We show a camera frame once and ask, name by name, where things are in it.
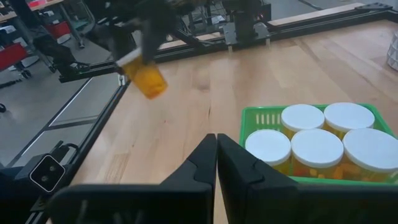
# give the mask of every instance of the yellow bottle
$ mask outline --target yellow bottle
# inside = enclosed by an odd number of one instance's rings
[[[142,63],[141,48],[133,50],[116,63],[148,99],[153,99],[166,90],[167,82],[156,64]]]

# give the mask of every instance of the plastic crate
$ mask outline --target plastic crate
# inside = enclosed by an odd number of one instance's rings
[[[380,131],[384,131],[391,136],[394,136],[394,133],[391,131],[391,128],[386,124],[383,120],[382,116],[378,112],[378,110],[369,104],[360,103],[360,105],[366,107],[375,116],[374,129],[378,129]],[[324,110],[328,105],[313,105],[320,110]],[[243,109],[242,112],[242,121],[241,121],[241,133],[239,137],[239,144],[244,147],[244,143],[246,142],[246,138],[248,136],[259,130],[259,129],[274,129],[277,131],[282,131],[282,123],[280,120],[280,114],[282,111],[288,106],[265,106],[265,107],[248,107]],[[385,183],[377,183],[377,182],[364,182],[364,181],[353,181],[353,180],[334,180],[334,179],[317,179],[317,178],[309,178],[309,177],[293,177],[292,179],[297,182],[303,184],[345,184],[345,185],[353,185],[353,184],[394,184],[398,180],[398,174],[392,175]]]

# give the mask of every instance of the table leg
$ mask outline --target table leg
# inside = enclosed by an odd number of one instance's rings
[[[35,46],[33,45],[33,37],[30,34],[29,29],[25,26],[25,24],[21,21],[21,19],[19,17],[15,17],[13,21],[17,30],[21,33],[22,38],[25,40],[26,44],[28,45],[29,50],[35,53],[39,57],[39,59],[41,59],[41,61],[43,61],[46,66],[48,66],[51,72],[54,72],[52,62],[49,60],[47,56],[45,56],[35,48]]]
[[[70,32],[72,32],[72,36],[77,40],[79,48],[83,49],[85,48],[85,44],[83,43],[83,39],[80,37],[79,32],[73,27],[70,17],[65,9],[65,7],[63,6],[62,3],[58,4],[58,6],[60,7],[60,11],[61,11],[61,15],[62,17],[66,20],[66,22],[68,23],[68,26],[70,28]]]

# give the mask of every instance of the pill bottle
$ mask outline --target pill bottle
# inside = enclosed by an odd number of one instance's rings
[[[324,110],[325,130],[340,139],[353,129],[372,128],[374,115],[367,108],[356,103],[333,103]]]
[[[286,107],[281,114],[282,132],[292,139],[301,130],[322,128],[325,116],[314,106],[298,104]]]
[[[293,176],[341,179],[336,167],[343,157],[343,143],[322,129],[299,131],[292,138]]]
[[[154,62],[143,64],[141,48],[137,48],[116,62],[123,72],[148,98],[153,99],[167,89],[167,82]]]
[[[289,175],[291,148],[283,133],[272,129],[255,131],[246,139],[245,148],[275,170]]]
[[[355,129],[345,135],[343,144],[348,158],[340,165],[344,179],[384,182],[398,170],[398,140],[387,133]]]

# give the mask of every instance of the bracket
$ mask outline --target bracket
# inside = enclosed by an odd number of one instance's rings
[[[355,7],[356,10],[391,10],[392,6],[389,6],[387,4],[375,2],[372,4],[367,4],[364,6],[358,6]]]

